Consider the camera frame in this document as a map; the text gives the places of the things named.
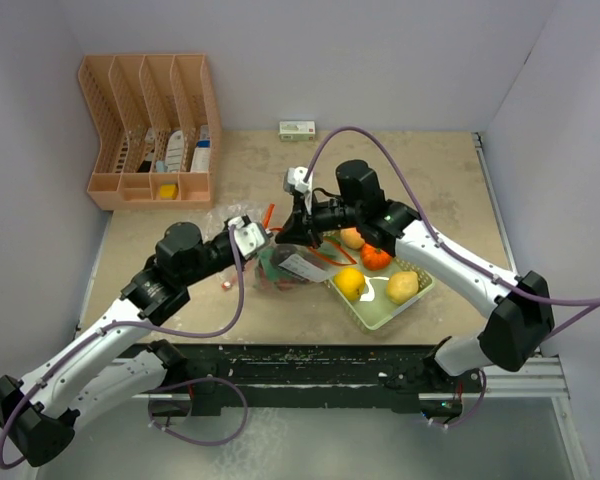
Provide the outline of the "clear zip top bag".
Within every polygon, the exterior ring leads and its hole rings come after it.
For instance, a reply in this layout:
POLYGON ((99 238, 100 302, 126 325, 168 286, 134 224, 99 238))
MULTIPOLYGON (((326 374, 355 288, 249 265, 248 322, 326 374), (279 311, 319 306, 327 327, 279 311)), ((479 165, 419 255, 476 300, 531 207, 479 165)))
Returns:
MULTIPOLYGON (((268 227, 275 206, 239 201, 213 208, 206 214, 203 233, 206 239, 218 233, 234 217, 248 216, 268 227)), ((322 283, 345 267, 357 264, 334 235, 326 235, 318 248, 270 242, 244 268, 244 283, 263 291, 290 291, 302 285, 322 283)))

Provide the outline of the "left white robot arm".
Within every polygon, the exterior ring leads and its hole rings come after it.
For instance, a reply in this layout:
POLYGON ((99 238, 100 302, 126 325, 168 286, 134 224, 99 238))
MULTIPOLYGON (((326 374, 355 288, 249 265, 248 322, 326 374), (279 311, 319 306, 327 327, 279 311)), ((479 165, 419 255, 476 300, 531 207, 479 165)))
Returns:
POLYGON ((241 274, 267 242, 266 230, 247 217, 227 221, 209 241, 193 223, 170 226, 91 327, 23 377, 0 377, 0 469, 50 462, 89 422, 138 393, 198 383, 168 341, 147 346, 127 367, 111 363, 148 332, 167 333, 164 324, 189 302, 190 286, 229 266, 241 274))

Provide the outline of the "yellow lemon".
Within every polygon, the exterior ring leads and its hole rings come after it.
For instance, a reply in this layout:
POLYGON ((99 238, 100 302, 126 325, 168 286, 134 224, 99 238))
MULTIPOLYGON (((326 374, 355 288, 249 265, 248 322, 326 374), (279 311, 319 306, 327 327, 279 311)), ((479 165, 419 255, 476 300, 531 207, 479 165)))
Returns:
POLYGON ((353 267, 341 269, 332 281, 349 302, 358 301, 366 288, 365 275, 353 267))

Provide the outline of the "pink dragon fruit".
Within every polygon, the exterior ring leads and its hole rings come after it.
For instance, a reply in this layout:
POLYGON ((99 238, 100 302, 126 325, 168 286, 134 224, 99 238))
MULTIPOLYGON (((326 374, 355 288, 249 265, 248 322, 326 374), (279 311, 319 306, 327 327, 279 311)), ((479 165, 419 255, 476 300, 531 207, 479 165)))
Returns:
POLYGON ((274 262, 274 248, 267 248, 257 256, 254 270, 255 286, 268 292, 286 292, 305 286, 309 281, 281 268, 274 262))

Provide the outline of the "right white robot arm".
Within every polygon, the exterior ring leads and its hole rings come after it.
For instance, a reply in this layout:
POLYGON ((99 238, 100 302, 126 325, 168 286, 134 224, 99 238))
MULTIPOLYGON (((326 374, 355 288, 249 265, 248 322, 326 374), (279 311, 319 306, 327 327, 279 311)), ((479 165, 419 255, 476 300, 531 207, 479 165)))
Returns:
POLYGON ((424 269, 467 300, 486 326, 434 348, 424 369, 432 389, 447 391, 460 375, 490 365, 518 371, 554 327, 550 306, 530 299, 548 297, 546 280, 535 272, 519 276, 501 269, 428 229, 422 214, 386 199, 376 172, 363 160, 340 164, 336 180, 338 193, 319 201, 307 168, 287 170, 283 185, 293 207, 277 242, 318 247, 325 232, 354 227, 370 245, 424 269))

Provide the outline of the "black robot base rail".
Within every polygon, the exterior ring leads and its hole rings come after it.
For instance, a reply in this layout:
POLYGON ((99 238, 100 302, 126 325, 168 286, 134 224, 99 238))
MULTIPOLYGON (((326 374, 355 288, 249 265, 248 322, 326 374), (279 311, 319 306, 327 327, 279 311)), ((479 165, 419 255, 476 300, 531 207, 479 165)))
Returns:
POLYGON ((477 370, 445 379, 426 368, 427 346, 174 344, 171 382, 209 376, 193 388, 192 413, 225 407, 387 409, 452 417, 459 397, 477 394, 477 370))

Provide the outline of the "peach fruit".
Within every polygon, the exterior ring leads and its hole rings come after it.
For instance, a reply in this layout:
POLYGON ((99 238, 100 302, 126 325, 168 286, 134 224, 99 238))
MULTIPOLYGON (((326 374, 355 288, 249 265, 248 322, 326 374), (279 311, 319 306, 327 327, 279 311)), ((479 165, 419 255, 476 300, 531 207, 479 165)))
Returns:
POLYGON ((352 250, 360 250, 365 240, 356 228, 346 228, 339 232, 340 239, 343 245, 352 250))

